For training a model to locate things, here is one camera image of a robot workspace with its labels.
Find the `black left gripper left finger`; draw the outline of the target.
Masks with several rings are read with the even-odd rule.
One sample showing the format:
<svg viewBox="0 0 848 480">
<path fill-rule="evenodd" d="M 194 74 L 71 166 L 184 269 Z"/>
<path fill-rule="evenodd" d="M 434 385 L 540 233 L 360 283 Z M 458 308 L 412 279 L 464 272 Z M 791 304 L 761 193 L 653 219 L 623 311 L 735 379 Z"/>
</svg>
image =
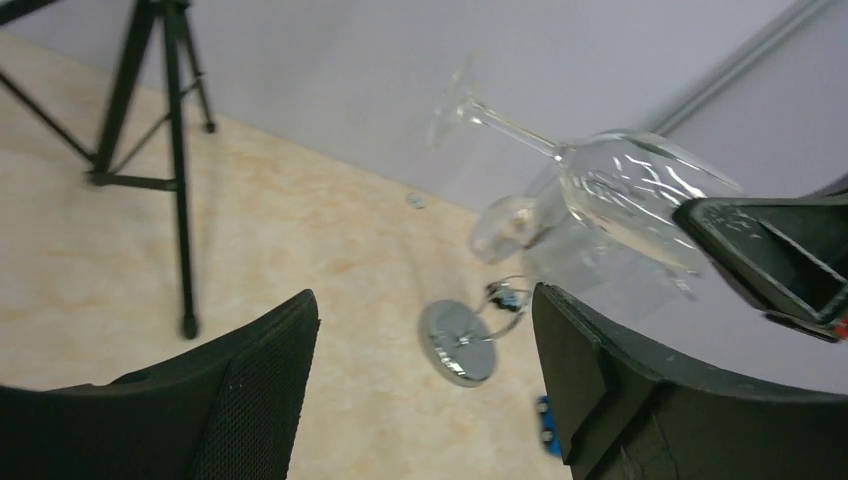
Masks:
<svg viewBox="0 0 848 480">
<path fill-rule="evenodd" d="M 105 385 L 1 390 L 5 479 L 283 479 L 320 319 L 304 290 Z"/>
</svg>

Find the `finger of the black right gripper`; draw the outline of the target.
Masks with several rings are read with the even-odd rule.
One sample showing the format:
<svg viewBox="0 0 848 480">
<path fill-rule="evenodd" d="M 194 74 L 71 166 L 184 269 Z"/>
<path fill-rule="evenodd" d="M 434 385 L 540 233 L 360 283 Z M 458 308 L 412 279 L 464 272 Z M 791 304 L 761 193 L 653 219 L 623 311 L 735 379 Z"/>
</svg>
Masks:
<svg viewBox="0 0 848 480">
<path fill-rule="evenodd" d="M 672 220 L 766 319 L 829 343 L 846 340 L 845 190 L 690 199 Z"/>
</svg>

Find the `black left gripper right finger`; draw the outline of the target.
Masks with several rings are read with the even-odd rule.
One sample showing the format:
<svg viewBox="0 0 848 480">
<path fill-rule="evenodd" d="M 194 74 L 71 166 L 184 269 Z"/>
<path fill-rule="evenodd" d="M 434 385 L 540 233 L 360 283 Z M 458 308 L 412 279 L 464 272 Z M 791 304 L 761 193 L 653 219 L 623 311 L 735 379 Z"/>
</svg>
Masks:
<svg viewBox="0 0 848 480">
<path fill-rule="evenodd" d="M 576 479 L 843 479 L 847 399 L 738 374 L 538 284 L 532 323 Z"/>
</svg>

